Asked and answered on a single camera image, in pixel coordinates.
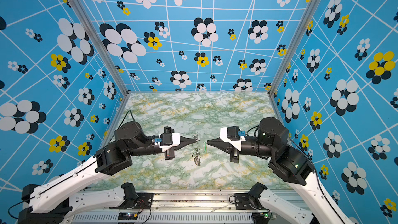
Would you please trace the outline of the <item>green key tag with key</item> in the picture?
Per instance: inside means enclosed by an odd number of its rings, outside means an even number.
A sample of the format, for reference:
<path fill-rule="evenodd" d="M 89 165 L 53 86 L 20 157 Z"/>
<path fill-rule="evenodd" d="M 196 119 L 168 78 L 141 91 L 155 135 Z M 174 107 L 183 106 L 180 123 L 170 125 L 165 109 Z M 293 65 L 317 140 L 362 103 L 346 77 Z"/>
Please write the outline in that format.
<path fill-rule="evenodd" d="M 207 142 L 203 142 L 204 143 L 204 153 L 207 153 Z"/>

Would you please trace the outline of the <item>steel key organizer plate with rings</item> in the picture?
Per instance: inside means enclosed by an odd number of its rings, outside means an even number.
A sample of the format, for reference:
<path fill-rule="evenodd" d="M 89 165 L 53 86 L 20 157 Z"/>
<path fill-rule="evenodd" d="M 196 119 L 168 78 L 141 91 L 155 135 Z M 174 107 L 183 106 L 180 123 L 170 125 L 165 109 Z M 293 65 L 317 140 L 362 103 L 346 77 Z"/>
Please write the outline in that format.
<path fill-rule="evenodd" d="M 199 147 L 199 141 L 200 141 L 199 140 L 199 133 L 196 132 L 194 134 L 193 138 L 195 138 L 195 140 L 196 140 L 196 143 L 195 143 L 196 147 L 193 149 L 192 157 L 193 157 L 195 165 L 200 167 L 201 166 L 201 157 L 200 157 L 201 148 Z"/>

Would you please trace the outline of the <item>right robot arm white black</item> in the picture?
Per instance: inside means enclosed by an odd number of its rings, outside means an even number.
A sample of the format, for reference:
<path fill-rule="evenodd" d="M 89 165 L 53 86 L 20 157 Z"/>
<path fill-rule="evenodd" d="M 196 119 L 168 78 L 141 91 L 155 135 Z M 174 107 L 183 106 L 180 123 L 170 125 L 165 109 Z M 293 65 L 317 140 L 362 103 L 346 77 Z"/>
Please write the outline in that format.
<path fill-rule="evenodd" d="M 262 183 L 256 183 L 248 192 L 253 208 L 269 209 L 292 224 L 351 224 L 352 220 L 320 182 L 313 163 L 301 150 L 288 144 L 288 134 L 278 119 L 266 117 L 254 136 L 241 134 L 238 126 L 225 127 L 207 145 L 228 153 L 234 163 L 239 162 L 240 155 L 268 158 L 272 172 L 294 189 L 309 209 L 280 198 Z"/>

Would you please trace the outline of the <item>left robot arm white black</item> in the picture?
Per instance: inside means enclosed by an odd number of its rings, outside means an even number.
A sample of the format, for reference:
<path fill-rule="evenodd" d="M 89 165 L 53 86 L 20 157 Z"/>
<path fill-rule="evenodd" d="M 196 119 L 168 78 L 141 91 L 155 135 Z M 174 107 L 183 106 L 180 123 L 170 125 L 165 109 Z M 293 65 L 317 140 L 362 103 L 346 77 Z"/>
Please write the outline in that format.
<path fill-rule="evenodd" d="M 114 136 L 115 141 L 70 172 L 43 185 L 25 186 L 21 200 L 28 207 L 19 213 L 18 223 L 60 224 L 90 210 L 143 207 L 132 183 L 124 183 L 111 190 L 86 193 L 83 190 L 130 167 L 133 157 L 163 153 L 166 160 L 172 160 L 176 150 L 197 142 L 197 139 L 183 137 L 170 127 L 164 127 L 159 136 L 146 136 L 136 121 L 122 124 Z"/>

